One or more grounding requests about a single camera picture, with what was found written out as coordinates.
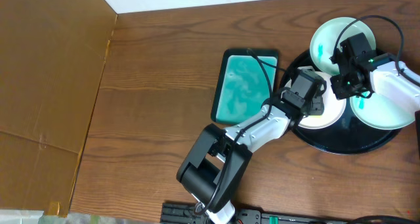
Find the mint plate top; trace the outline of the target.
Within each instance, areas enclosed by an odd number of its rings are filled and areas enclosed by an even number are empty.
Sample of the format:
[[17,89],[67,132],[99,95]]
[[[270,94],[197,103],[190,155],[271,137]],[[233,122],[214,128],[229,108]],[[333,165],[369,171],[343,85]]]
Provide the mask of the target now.
[[[331,76],[339,74],[337,64],[332,64],[329,59],[333,55],[334,44],[341,31],[355,18],[338,17],[322,24],[312,36],[310,42],[310,56],[316,67]],[[375,36],[372,30],[359,21],[349,27],[341,36],[339,43],[353,35],[364,33],[372,49],[376,48]]]

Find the mint plate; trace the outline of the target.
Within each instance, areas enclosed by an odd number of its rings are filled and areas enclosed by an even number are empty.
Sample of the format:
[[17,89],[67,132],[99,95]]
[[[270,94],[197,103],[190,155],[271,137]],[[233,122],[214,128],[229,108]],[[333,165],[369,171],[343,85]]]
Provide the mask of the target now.
[[[316,67],[331,76],[339,74],[337,64],[332,64],[329,59],[333,55],[334,44],[341,31],[355,18],[338,17],[322,24],[312,36],[310,42],[310,56]],[[375,36],[372,30],[359,21],[349,27],[341,36],[339,43],[353,35],[364,33],[372,49],[376,48]]]
[[349,98],[349,102],[356,117],[376,129],[400,129],[415,121],[413,114],[407,113],[391,100],[377,93],[372,94],[368,99],[354,96]]

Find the white plate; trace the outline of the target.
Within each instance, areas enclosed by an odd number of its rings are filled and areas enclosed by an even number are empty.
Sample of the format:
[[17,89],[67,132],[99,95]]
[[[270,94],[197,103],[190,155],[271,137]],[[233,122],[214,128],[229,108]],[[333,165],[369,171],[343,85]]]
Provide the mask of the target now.
[[310,66],[304,66],[300,68],[295,68],[291,72],[291,79],[286,84],[291,89],[292,77],[296,69],[308,69],[316,72],[318,75],[322,76],[325,81],[325,92],[321,95],[324,102],[324,113],[321,116],[309,116],[303,118],[298,126],[307,129],[321,129],[327,127],[338,120],[345,109],[346,102],[344,99],[337,99],[334,95],[331,88],[331,76],[324,72],[315,71]]

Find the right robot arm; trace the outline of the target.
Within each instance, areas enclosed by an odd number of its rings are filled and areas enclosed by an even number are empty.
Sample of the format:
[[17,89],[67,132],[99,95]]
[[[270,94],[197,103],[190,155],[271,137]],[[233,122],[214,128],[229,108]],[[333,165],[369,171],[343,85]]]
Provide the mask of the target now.
[[419,75],[390,53],[375,51],[358,56],[338,55],[339,74],[331,77],[331,88],[337,99],[353,96],[370,98],[381,95],[411,114],[419,113]]

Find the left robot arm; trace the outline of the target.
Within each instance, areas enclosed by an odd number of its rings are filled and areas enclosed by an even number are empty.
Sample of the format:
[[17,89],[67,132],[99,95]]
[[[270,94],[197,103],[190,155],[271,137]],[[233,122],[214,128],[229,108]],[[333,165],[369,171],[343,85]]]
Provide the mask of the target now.
[[302,95],[283,87],[248,120],[224,129],[206,126],[177,171],[177,181],[197,200],[195,215],[228,223],[236,212],[231,199],[253,153],[320,107],[324,92]]

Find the black round tray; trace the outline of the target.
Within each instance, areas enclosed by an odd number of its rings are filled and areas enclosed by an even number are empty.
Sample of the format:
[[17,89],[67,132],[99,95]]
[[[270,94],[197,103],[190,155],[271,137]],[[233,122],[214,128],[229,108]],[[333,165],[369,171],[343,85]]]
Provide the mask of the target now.
[[393,140],[401,130],[383,130],[370,127],[357,118],[345,100],[343,113],[337,121],[321,129],[307,129],[301,126],[293,133],[314,148],[333,154],[363,154],[381,148]]

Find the black rectangular water tray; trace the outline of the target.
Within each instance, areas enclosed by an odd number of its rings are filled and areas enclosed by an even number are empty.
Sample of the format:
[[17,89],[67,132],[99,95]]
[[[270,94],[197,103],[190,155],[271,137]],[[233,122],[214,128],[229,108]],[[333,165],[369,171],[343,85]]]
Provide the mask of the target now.
[[276,49],[253,52],[264,62],[264,68],[246,48],[225,50],[211,110],[214,122],[236,125],[249,119],[269,98],[268,85],[276,89],[280,52]]

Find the brown cardboard panel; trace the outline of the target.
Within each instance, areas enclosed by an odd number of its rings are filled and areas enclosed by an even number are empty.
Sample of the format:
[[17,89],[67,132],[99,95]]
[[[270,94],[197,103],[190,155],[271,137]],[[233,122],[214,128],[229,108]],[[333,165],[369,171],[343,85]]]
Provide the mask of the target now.
[[117,15],[105,0],[1,0],[1,207],[65,216]]

